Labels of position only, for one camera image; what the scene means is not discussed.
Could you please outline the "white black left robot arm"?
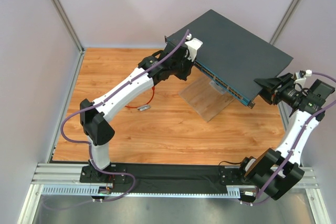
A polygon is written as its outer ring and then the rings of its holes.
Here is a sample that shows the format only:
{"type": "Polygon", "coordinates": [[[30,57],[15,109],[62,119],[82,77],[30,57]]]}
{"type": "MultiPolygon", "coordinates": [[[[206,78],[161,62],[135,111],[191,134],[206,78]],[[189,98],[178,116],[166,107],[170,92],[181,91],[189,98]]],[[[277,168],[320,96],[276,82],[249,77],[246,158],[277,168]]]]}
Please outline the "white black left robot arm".
{"type": "Polygon", "coordinates": [[[88,166],[82,169],[80,182],[109,183],[116,175],[125,176],[125,171],[114,169],[110,163],[109,141],[115,135],[110,122],[133,99],[170,76],[185,81],[202,44],[198,39],[177,45],[169,41],[163,50],[143,58],[127,78],[105,95],[80,103],[80,123],[88,139],[90,156],[88,166]]]}

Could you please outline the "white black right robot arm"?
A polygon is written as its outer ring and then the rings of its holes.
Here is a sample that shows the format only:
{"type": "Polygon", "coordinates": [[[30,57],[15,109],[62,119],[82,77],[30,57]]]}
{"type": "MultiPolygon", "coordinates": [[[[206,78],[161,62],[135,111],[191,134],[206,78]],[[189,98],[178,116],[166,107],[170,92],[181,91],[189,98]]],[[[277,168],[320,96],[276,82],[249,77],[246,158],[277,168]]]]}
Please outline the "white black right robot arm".
{"type": "Polygon", "coordinates": [[[300,168],[302,151],[312,131],[319,125],[327,109],[326,99],[335,87],[317,79],[304,88],[306,79],[318,75],[312,70],[301,70],[274,78],[257,78],[262,87],[260,96],[270,105],[284,102],[292,109],[286,132],[276,149],[269,148],[258,158],[246,157],[239,163],[238,176],[253,184],[255,193],[241,194],[239,203],[256,206],[262,194],[278,200],[304,176],[300,168]]]}

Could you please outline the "silver transceiver module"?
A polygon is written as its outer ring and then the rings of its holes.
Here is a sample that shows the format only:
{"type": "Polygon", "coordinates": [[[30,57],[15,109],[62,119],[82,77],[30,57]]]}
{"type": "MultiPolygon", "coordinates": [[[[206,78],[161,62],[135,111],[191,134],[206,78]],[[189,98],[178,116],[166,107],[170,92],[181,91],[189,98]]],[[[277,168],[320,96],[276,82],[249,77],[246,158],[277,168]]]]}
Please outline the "silver transceiver module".
{"type": "Polygon", "coordinates": [[[142,105],[140,107],[137,108],[138,111],[145,111],[145,110],[148,110],[150,109],[151,106],[149,104],[145,104],[145,105],[142,105]]]}

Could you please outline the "dark blue network switch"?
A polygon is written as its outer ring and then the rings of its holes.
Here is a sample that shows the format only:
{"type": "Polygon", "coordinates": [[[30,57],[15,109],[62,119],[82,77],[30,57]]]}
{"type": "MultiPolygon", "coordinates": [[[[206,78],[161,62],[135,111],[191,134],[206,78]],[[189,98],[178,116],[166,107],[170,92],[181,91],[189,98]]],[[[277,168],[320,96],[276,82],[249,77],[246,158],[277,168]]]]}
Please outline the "dark blue network switch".
{"type": "Polygon", "coordinates": [[[277,77],[293,60],[212,9],[167,36],[165,42],[177,45],[187,30],[203,43],[196,68],[249,108],[262,91],[254,80],[277,77]]]}

